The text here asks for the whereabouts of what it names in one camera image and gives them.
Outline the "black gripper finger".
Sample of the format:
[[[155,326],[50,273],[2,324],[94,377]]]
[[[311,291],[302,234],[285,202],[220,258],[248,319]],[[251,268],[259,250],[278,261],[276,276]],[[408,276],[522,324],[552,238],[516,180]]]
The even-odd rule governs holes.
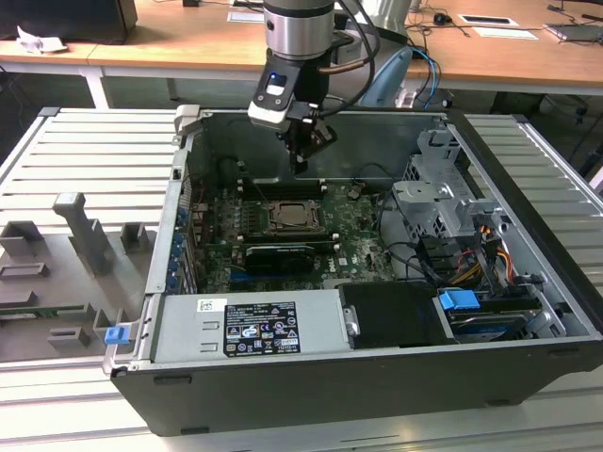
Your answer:
[[[319,153],[337,141],[333,127],[324,121],[317,121],[310,131],[308,144],[305,146],[305,157],[309,158]]]
[[[289,164],[293,174],[299,175],[307,171],[310,141],[306,138],[292,138],[289,140]]]

